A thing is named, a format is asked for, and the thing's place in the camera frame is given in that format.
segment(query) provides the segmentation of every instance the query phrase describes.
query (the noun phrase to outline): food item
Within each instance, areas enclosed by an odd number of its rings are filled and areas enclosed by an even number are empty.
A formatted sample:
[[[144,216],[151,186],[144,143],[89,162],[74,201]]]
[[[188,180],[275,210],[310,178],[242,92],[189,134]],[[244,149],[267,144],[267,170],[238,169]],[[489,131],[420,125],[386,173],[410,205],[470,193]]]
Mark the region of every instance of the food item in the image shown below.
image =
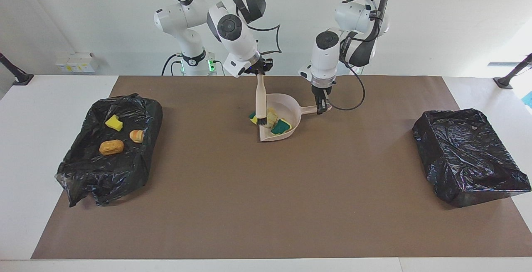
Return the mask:
[[[124,143],[121,140],[102,142],[99,148],[102,155],[114,155],[124,151]]]
[[[144,141],[144,131],[143,130],[133,130],[129,132],[129,138],[135,143],[142,143]]]
[[[122,121],[118,120],[118,116],[113,115],[108,121],[105,122],[105,125],[111,129],[117,130],[118,132],[122,131],[124,124]]]
[[[273,128],[273,126],[275,125],[275,123],[279,119],[279,116],[277,115],[277,113],[275,112],[275,109],[273,107],[268,107],[268,112],[266,113],[266,119],[268,120],[268,122],[266,123],[266,125],[264,125],[264,127],[268,128],[268,129]],[[251,122],[253,124],[257,124],[258,119],[257,119],[256,114],[252,113],[249,116],[249,120],[251,120]]]
[[[273,127],[271,132],[274,135],[281,135],[281,134],[285,134],[286,132],[290,130],[292,130],[291,124],[289,124],[285,119],[282,118],[282,119],[279,119],[279,121],[277,121],[277,124]]]

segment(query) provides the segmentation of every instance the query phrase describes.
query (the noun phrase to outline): brown table mat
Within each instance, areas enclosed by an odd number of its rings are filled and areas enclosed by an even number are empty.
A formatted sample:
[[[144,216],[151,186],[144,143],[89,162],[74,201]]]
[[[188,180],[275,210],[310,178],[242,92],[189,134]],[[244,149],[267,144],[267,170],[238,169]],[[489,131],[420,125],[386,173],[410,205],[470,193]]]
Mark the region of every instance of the brown table mat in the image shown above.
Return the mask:
[[[510,198],[456,209],[424,178],[411,128],[423,111],[458,109],[443,79],[362,78],[361,108],[305,116],[275,143],[259,143],[247,119],[255,78],[118,78],[112,96],[163,105],[150,180],[100,208],[86,198],[69,209],[63,193],[32,258],[532,256]],[[313,104],[302,78],[266,87]],[[331,94],[344,107],[359,97],[350,76]]]

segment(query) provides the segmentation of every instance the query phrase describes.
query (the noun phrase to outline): trash bag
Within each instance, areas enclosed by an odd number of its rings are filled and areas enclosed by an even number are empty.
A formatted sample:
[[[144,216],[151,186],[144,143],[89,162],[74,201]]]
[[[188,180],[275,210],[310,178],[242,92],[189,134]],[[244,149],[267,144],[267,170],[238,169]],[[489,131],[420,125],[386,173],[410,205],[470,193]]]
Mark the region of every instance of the trash bag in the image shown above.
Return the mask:
[[[471,206],[530,192],[482,112],[427,111],[413,131],[427,180],[447,203]]]
[[[112,115],[123,122],[120,132],[105,125]],[[162,107],[138,94],[106,98],[93,104],[81,132],[59,165],[55,179],[68,194],[70,207],[92,193],[98,206],[109,204],[144,186],[150,174],[153,149],[161,128]],[[134,143],[132,130],[144,130],[144,141]],[[104,141],[122,140],[124,151],[104,156]]]

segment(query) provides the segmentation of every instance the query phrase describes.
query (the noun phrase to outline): black stand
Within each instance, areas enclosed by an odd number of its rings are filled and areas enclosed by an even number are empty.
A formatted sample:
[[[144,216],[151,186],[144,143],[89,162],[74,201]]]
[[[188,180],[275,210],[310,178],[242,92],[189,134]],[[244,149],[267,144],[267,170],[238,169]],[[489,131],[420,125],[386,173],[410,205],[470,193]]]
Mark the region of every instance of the black stand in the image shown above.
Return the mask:
[[[513,89],[512,86],[510,86],[510,81],[513,77],[517,76],[517,74],[522,71],[524,68],[532,64],[532,54],[527,56],[525,60],[523,60],[520,64],[518,64],[511,73],[509,73],[506,77],[503,78],[494,78],[493,80],[495,83],[497,83],[498,87],[511,90]]]
[[[15,64],[12,64],[2,53],[0,53],[0,62],[15,76],[13,85],[27,85],[34,77],[33,74],[27,74]]]

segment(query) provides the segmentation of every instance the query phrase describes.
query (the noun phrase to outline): white table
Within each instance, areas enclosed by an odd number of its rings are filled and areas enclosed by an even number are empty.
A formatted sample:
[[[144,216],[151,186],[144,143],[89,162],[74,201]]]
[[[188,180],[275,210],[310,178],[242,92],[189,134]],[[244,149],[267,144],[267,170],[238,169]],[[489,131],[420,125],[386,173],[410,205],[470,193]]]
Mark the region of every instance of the white table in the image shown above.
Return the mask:
[[[116,76],[36,76],[12,87],[0,100],[0,271],[525,271],[532,258],[507,259],[272,259],[272,260],[29,260],[61,194],[49,174],[57,170],[87,109],[107,98]],[[461,109],[488,116],[500,139],[524,172],[532,115],[513,91],[473,78],[445,78]],[[513,198],[532,229],[532,194]]]

